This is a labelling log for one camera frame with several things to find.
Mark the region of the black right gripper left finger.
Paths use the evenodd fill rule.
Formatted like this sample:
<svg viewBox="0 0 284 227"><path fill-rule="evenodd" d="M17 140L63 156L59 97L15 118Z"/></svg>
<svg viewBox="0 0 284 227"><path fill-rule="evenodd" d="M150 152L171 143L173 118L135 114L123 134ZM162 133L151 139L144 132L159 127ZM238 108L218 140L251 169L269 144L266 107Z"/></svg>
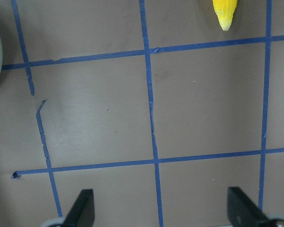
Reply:
<svg viewBox="0 0 284 227"><path fill-rule="evenodd" d="M81 190L64 220L65 227L92 227L95 221L94 194L92 189Z"/></svg>

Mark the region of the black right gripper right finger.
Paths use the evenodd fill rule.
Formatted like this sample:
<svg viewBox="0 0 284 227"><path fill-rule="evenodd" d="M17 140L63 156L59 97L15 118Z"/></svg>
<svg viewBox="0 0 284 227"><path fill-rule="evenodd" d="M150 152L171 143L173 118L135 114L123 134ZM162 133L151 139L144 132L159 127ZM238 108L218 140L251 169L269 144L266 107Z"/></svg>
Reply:
<svg viewBox="0 0 284 227"><path fill-rule="evenodd" d="M267 227L268 217L239 187L227 190L227 217L233 227Z"/></svg>

